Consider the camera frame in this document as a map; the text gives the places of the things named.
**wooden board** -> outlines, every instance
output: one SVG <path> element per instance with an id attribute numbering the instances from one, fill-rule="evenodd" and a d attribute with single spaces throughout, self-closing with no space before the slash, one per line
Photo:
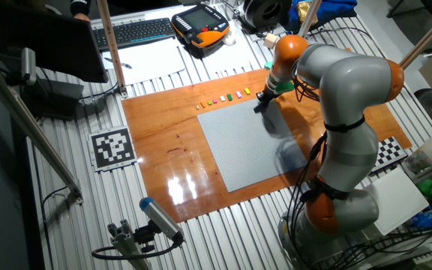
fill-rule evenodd
<path id="1" fill-rule="evenodd" d="M 139 167 L 148 196 L 153 197 L 176 222 L 295 183 L 299 171 L 228 193 L 197 119 L 200 113 L 256 98 L 256 93 L 264 89 L 268 73 L 267 70 L 255 70 L 122 101 L 136 155 L 142 159 Z M 245 94 L 243 89 L 246 87 L 251 90 L 250 95 Z M 236 91 L 243 97 L 237 98 Z M 233 101 L 207 105 L 207 101 L 219 100 L 221 95 L 227 94 L 233 96 Z M 201 107 L 201 101 L 206 102 L 206 108 Z M 295 92 L 291 91 L 281 95 L 277 105 L 308 158 L 311 147 L 325 131 L 320 104 L 307 98 L 299 103 Z M 364 115 L 379 140 L 394 136 L 405 149 L 411 147 L 386 105 L 368 108 Z M 318 167 L 314 164 L 308 177 L 314 176 Z"/>

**cable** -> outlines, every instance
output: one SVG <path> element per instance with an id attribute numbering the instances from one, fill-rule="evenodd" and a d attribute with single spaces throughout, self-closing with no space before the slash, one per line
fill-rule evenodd
<path id="1" fill-rule="evenodd" d="M 48 81 L 48 84 L 49 84 L 49 96 L 51 96 L 53 94 L 53 86 L 51 85 L 50 78 L 48 77 L 48 75 L 46 74 L 46 71 L 44 71 L 44 69 L 41 68 L 41 71 L 43 71 L 43 74 L 46 77 L 46 80 Z"/>
<path id="2" fill-rule="evenodd" d="M 56 192 L 62 191 L 62 190 L 64 190 L 65 188 L 68 188 L 68 186 L 62 187 L 62 188 L 60 188 L 60 189 L 58 189 L 58 190 L 54 190 L 53 192 L 49 193 L 48 196 L 46 196 L 46 197 L 43 199 L 43 202 L 41 203 L 41 207 L 44 206 L 44 203 L 45 203 L 45 202 L 46 202 L 46 201 L 51 197 L 51 195 L 55 194 Z"/>
<path id="3" fill-rule="evenodd" d="M 100 95 L 105 95 L 105 94 L 107 94 L 108 92 L 110 92 L 110 91 L 112 91 L 114 89 L 119 89 L 119 87 L 116 87 L 116 86 L 118 86 L 118 83 L 116 83 L 113 87 L 109 88 L 108 90 L 103 91 L 102 93 L 92 94 L 92 95 L 89 95 L 89 96 L 86 96 L 86 97 L 80 97 L 79 100 L 81 101 L 81 100 L 86 99 L 86 98 L 95 98 L 95 97 L 100 96 Z"/>
<path id="4" fill-rule="evenodd" d="M 18 82 L 21 82 L 22 84 L 25 84 L 25 80 L 17 75 L 14 75 L 13 73 L 11 73 L 8 70 L 5 70 L 4 68 L 0 67 L 0 71 L 6 75 L 8 75 L 9 77 L 12 77 L 13 79 L 15 79 Z"/>
<path id="5" fill-rule="evenodd" d="M 157 251 L 157 252 L 149 253 L 149 254 L 131 255 L 131 256 L 100 255 L 98 253 L 103 252 L 103 251 L 113 251 L 116 249 L 115 247 L 102 247 L 102 248 L 98 248 L 96 250 L 93 250 L 91 252 L 91 255 L 94 258 L 101 259 L 101 260 L 138 260 L 138 259 L 147 259 L 147 258 L 152 258 L 152 257 L 164 255 L 164 254 L 172 251 L 176 247 L 178 247 L 178 245 L 176 243 L 173 243 L 171 245 L 171 247 L 168 247 L 167 249 L 162 250 L 162 251 Z"/>

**black cable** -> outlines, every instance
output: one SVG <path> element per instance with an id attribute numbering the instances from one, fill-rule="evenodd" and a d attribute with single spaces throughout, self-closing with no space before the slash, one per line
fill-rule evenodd
<path id="1" fill-rule="evenodd" d="M 98 248 L 96 250 L 93 250 L 91 252 L 91 255 L 94 258 L 101 259 L 101 260 L 138 260 L 138 259 L 147 259 L 147 258 L 152 258 L 152 257 L 157 257 L 157 256 L 167 254 L 168 252 L 172 251 L 176 247 L 178 247 L 178 245 L 176 243 L 174 243 L 171 245 L 171 247 L 168 247 L 167 249 L 162 250 L 162 251 L 157 251 L 157 252 L 149 253 L 149 254 L 131 255 L 131 256 L 100 255 L 98 253 L 103 252 L 103 251 L 113 251 L 116 249 L 115 247 L 102 247 L 102 248 Z"/>
<path id="2" fill-rule="evenodd" d="M 53 86 L 51 85 L 50 78 L 48 77 L 48 74 L 46 74 L 46 71 L 44 71 L 44 69 L 42 69 L 42 68 L 41 68 L 41 71 L 43 71 L 43 74 L 46 77 L 46 80 L 48 81 L 48 84 L 49 84 L 49 97 L 50 97 L 53 94 Z"/>
<path id="3" fill-rule="evenodd" d="M 46 196 L 44 199 L 43 199 L 43 202 L 41 203 L 41 207 L 44 207 L 44 203 L 51 197 L 51 195 L 53 195 L 53 194 L 55 194 L 56 192 L 58 192 L 58 191 L 62 191 L 62 190 L 64 190 L 65 188 L 67 188 L 68 186 L 66 186 L 66 187 L 61 187 L 60 189 L 58 189 L 58 190 L 54 190 L 53 192 L 51 192 L 51 193 L 49 193 L 48 194 L 48 196 Z"/>
<path id="4" fill-rule="evenodd" d="M 23 78 L 21 78 L 20 76 L 14 75 L 13 73 L 11 73 L 8 70 L 5 70 L 4 68 L 0 67 L 0 71 L 6 75 L 8 75 L 9 77 L 12 77 L 13 79 L 15 79 L 16 81 L 21 82 L 21 84 L 25 84 L 25 80 Z"/>
<path id="5" fill-rule="evenodd" d="M 355 253 L 356 253 L 358 250 L 357 250 L 357 249 L 354 250 L 351 254 L 349 254 L 349 255 L 346 257 L 346 259 L 343 260 L 343 261 L 345 262 L 345 264 L 344 264 L 344 265 L 340 265 L 338 268 L 335 268 L 334 270 L 343 270 L 343 269 L 347 269 L 347 268 L 349 268 L 349 267 L 351 267 L 351 266 L 355 266 L 355 265 L 357 265 L 358 263 L 362 262 L 363 260 L 366 260 L 368 257 L 371 257 L 371 256 L 377 254 L 378 252 L 387 253 L 387 254 L 399 254 L 399 253 L 407 253 L 407 252 L 414 251 L 416 248 L 419 248 L 421 245 L 423 245 L 423 244 L 426 242 L 426 240 L 428 240 L 428 239 L 432 236 L 432 230 L 419 230 L 418 232 L 423 232 L 423 233 L 421 233 L 421 234 L 415 234 L 414 232 L 395 233 L 395 234 L 387 235 L 386 237 L 381 238 L 380 240 L 375 241 L 375 242 L 373 242 L 373 243 L 371 243 L 371 244 L 360 244 L 360 245 L 357 245 L 357 246 L 359 246 L 360 248 L 364 248 L 364 250 L 360 250 L 359 253 L 357 253 L 356 255 L 355 255 Z M 424 239 L 423 239 L 419 244 L 417 244 L 415 247 L 411 247 L 410 249 L 407 249 L 407 250 L 385 251 L 385 249 L 390 248 L 390 247 L 392 247 L 392 246 L 394 246 L 394 245 L 397 245 L 397 244 L 400 244 L 400 243 L 402 243 L 402 242 L 408 241 L 408 240 L 410 240 L 410 239 L 414 239 L 414 238 L 417 238 L 417 237 L 420 237 L 420 236 L 424 236 L 424 235 L 427 235 L 427 234 L 428 234 L 428 237 L 424 238 Z M 405 238 L 405 239 L 403 239 L 403 240 L 396 241 L 395 243 L 392 243 L 392 244 L 390 244 L 389 246 L 384 247 L 383 249 L 379 249 L 379 248 L 376 247 L 376 245 L 378 245 L 378 244 L 380 244 L 380 243 L 382 243 L 382 242 L 384 242 L 384 241 L 387 241 L 387 240 L 389 240 L 389 239 L 393 239 L 393 238 L 400 238 L 402 235 L 404 235 L 404 236 L 409 236 L 409 238 Z M 351 262 L 351 259 L 350 259 L 350 258 L 357 258 L 357 257 L 359 257 L 361 254 L 363 254 L 365 251 L 367 251 L 367 250 L 370 249 L 370 248 L 373 248 L 375 251 L 374 251 L 373 253 L 367 255 L 365 258 L 362 258 L 362 259 L 360 259 L 359 261 L 356 261 L 356 262 L 354 262 L 353 264 L 350 264 L 350 262 Z M 343 257 L 340 257 L 340 259 L 338 259 L 338 260 L 335 262 L 335 264 L 338 263 L 338 262 L 341 260 L 341 258 L 343 258 Z"/>
<path id="6" fill-rule="evenodd" d="M 118 83 L 116 83 L 113 87 L 109 88 L 108 90 L 103 91 L 102 93 L 92 94 L 92 95 L 89 95 L 89 96 L 86 96 L 86 97 L 80 97 L 79 100 L 81 101 L 81 100 L 86 99 L 86 98 L 95 98 L 95 97 L 98 97 L 100 95 L 105 95 L 105 94 L 107 94 L 108 92 L 110 92 L 112 90 L 119 89 L 119 87 L 116 87 L 116 86 L 118 86 Z"/>

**robotic arm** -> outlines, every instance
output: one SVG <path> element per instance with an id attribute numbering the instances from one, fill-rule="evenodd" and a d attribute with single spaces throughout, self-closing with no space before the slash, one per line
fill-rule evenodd
<path id="1" fill-rule="evenodd" d="M 309 182 L 311 191 L 302 196 L 304 212 L 291 224 L 294 211 L 290 209 L 280 222 L 281 242 L 292 255 L 296 255 L 292 243 L 305 253 L 318 252 L 318 245 L 377 220 L 374 198 L 354 189 L 373 168 L 378 152 L 377 135 L 363 112 L 396 98 L 404 84 L 404 72 L 393 61 L 285 36 L 277 43 L 265 91 L 258 95 L 260 101 L 269 102 L 289 91 L 285 85 L 295 76 L 295 69 L 288 67 L 295 62 L 298 81 L 319 89 L 327 148 L 319 172 Z M 288 232 L 291 227 L 294 234 Z"/>

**blue object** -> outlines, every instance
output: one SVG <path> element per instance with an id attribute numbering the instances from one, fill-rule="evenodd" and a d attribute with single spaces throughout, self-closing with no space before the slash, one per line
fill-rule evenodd
<path id="1" fill-rule="evenodd" d="M 288 12 L 289 29 L 287 30 L 291 30 L 291 31 L 299 30 L 300 27 L 299 16 L 298 16 L 298 10 L 296 9 L 296 5 L 299 2 L 306 2 L 306 1 L 292 0 L 292 5 Z M 329 22 L 330 20 L 339 17 L 339 15 L 352 10 L 357 4 L 358 2 L 356 0 L 322 0 L 319 9 L 316 12 L 316 16 L 318 18 L 318 25 L 321 26 Z"/>
<path id="2" fill-rule="evenodd" d="M 141 199 L 141 201 L 139 202 L 139 207 L 141 208 L 141 211 L 144 212 L 146 207 L 148 207 L 149 204 L 152 202 L 154 202 L 154 200 L 151 197 L 146 197 L 146 198 Z"/>
<path id="3" fill-rule="evenodd" d="M 406 224 L 420 229 L 432 229 L 432 210 L 419 212 L 414 217 L 411 217 Z"/>

